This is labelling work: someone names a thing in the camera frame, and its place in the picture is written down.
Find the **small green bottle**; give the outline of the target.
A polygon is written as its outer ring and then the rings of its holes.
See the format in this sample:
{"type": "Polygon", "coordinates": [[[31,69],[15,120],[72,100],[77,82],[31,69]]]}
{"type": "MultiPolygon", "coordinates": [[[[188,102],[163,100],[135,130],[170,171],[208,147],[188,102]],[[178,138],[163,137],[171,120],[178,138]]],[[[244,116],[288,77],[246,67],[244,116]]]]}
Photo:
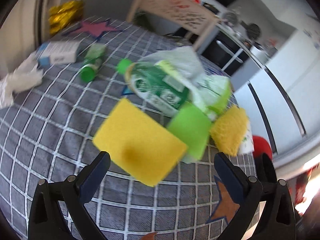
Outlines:
{"type": "Polygon", "coordinates": [[[105,61],[106,46],[102,43],[92,44],[83,61],[83,66],[80,69],[80,79],[85,83],[92,82],[100,67],[105,61]]]}

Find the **green sponge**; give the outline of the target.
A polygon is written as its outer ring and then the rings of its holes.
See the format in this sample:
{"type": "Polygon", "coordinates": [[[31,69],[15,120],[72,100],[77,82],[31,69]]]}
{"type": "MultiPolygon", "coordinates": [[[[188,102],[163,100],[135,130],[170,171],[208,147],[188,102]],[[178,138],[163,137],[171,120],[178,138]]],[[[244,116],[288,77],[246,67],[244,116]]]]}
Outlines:
{"type": "Polygon", "coordinates": [[[187,145],[182,158],[186,164],[202,159],[209,140],[211,120],[192,103],[186,102],[170,120],[166,129],[187,145]]]}

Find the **gold foil bag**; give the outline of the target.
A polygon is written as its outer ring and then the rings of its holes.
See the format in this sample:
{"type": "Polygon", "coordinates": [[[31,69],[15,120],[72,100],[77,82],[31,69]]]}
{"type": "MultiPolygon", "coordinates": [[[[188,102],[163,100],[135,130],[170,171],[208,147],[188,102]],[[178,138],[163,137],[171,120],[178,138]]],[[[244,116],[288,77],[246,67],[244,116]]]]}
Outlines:
{"type": "Polygon", "coordinates": [[[79,22],[84,16],[84,0],[69,0],[49,9],[49,35],[52,37],[79,22]]]}

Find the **beige wooden cart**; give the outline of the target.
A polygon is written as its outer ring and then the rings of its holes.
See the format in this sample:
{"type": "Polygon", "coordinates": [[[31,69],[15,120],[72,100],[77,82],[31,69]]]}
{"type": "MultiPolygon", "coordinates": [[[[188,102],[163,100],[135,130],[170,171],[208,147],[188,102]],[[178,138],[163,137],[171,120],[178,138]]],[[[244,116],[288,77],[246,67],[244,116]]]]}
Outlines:
{"type": "Polygon", "coordinates": [[[192,0],[133,0],[126,21],[132,22],[138,10],[169,20],[198,36],[193,50],[198,51],[215,28],[219,18],[192,0]]]}

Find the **black built-in oven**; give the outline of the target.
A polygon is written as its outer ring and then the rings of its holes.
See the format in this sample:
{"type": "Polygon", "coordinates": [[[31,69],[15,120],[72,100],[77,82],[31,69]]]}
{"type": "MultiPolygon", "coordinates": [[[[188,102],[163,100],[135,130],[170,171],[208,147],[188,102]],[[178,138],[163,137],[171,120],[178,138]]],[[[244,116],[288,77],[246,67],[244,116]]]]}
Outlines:
{"type": "Polygon", "coordinates": [[[208,44],[207,48],[203,51],[202,56],[217,65],[220,69],[223,69],[225,65],[230,62],[224,72],[232,76],[249,58],[249,56],[242,51],[236,59],[231,61],[239,49],[240,46],[231,38],[223,32],[218,31],[212,42],[208,44]]]}

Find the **white refrigerator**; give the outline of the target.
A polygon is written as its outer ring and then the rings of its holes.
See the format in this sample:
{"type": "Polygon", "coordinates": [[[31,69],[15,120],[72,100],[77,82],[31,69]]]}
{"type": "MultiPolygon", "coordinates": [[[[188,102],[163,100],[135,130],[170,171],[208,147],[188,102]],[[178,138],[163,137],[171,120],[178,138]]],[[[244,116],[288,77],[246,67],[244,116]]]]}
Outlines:
{"type": "Polygon", "coordinates": [[[253,134],[289,152],[319,131],[319,27],[295,31],[265,64],[248,59],[231,82],[253,134]]]}

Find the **red stool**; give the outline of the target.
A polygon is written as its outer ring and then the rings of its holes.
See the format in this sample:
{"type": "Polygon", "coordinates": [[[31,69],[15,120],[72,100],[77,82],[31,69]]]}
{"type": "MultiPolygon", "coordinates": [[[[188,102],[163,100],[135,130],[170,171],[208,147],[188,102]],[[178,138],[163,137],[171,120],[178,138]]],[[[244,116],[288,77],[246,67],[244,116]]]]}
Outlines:
{"type": "Polygon", "coordinates": [[[254,146],[254,151],[253,151],[254,158],[257,158],[261,156],[263,153],[266,153],[268,157],[272,160],[273,152],[272,152],[271,146],[269,145],[267,140],[265,140],[263,137],[254,135],[253,146],[254,146]]]}

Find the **white plastic bag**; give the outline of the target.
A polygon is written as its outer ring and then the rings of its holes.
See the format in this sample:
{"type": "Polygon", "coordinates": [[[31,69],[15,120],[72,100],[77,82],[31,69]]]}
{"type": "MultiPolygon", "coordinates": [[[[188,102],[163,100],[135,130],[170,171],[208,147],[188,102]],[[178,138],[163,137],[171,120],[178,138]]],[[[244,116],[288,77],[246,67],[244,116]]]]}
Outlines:
{"type": "Polygon", "coordinates": [[[190,46],[178,47],[172,50],[160,50],[141,57],[138,61],[156,64],[162,60],[169,62],[183,77],[192,83],[200,82],[207,76],[198,55],[190,46]]]}

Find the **yellow sponge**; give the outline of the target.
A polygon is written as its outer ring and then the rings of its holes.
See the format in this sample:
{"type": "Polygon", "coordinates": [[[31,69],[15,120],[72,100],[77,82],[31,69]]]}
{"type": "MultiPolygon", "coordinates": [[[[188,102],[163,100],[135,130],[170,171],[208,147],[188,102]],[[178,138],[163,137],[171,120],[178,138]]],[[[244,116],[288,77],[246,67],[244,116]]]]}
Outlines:
{"type": "Polygon", "coordinates": [[[121,169],[151,187],[167,177],[188,149],[127,99],[115,105],[92,142],[121,169]]]}

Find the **crumpled white tissue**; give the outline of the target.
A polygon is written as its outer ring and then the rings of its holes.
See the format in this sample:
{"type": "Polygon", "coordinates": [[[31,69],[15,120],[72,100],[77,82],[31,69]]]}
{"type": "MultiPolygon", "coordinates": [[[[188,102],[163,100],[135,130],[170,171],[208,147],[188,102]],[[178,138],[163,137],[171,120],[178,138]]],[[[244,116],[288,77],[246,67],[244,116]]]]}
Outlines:
{"type": "Polygon", "coordinates": [[[36,51],[32,52],[13,73],[1,80],[1,109],[10,107],[14,93],[20,93],[42,83],[43,70],[38,69],[36,51]]]}

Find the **yellow foam net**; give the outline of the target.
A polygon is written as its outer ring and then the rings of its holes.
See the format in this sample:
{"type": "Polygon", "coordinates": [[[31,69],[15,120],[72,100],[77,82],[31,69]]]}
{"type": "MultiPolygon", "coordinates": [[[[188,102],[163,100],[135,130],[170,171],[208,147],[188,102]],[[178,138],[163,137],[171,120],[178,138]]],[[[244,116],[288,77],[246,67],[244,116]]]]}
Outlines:
{"type": "Polygon", "coordinates": [[[209,133],[220,152],[235,157],[245,137],[249,119],[243,108],[233,105],[211,126],[209,133]]]}

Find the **grey checked tablecloth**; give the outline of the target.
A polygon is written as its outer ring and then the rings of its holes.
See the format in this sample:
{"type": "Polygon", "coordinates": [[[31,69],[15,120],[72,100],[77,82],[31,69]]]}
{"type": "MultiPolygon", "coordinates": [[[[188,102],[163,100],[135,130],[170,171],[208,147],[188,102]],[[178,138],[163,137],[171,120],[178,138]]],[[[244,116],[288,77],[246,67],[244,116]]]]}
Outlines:
{"type": "MultiPolygon", "coordinates": [[[[1,210],[23,239],[39,180],[63,181],[98,154],[92,138],[125,87],[116,64],[175,48],[171,40],[126,22],[110,25],[116,31],[101,38],[106,60],[92,83],[79,78],[80,62],[46,67],[40,86],[1,110],[1,210]]],[[[85,207],[108,239],[139,239],[150,232],[157,239],[217,239],[227,223],[207,223],[219,202],[215,153],[210,142],[201,161],[178,164],[156,187],[112,164],[85,207]]]]}

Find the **white rice cooker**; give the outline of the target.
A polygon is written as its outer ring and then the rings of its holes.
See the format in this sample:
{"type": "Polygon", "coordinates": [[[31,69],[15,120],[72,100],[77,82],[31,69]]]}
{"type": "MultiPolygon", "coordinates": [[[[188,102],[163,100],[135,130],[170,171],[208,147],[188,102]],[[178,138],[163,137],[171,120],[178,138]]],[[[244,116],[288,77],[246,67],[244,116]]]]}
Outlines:
{"type": "Polygon", "coordinates": [[[260,44],[255,44],[251,46],[250,52],[254,57],[257,58],[259,61],[267,61],[269,59],[268,54],[266,50],[260,45],[260,44]]]}

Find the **black trash bin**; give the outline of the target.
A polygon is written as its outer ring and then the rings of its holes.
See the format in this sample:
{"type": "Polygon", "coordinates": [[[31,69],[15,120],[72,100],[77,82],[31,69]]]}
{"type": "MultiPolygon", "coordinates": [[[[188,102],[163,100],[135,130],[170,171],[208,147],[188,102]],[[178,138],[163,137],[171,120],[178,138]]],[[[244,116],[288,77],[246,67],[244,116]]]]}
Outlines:
{"type": "Polygon", "coordinates": [[[261,182],[276,183],[277,175],[272,160],[266,153],[254,158],[257,178],[261,182]]]}

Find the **white blue carton box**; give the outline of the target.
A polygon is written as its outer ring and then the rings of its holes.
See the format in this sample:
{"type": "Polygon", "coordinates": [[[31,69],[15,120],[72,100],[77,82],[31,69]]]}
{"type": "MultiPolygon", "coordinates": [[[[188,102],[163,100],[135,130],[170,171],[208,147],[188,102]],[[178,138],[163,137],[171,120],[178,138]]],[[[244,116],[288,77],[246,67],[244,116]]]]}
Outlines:
{"type": "Polygon", "coordinates": [[[50,41],[42,44],[36,58],[41,66],[75,63],[80,41],[50,41]]]}

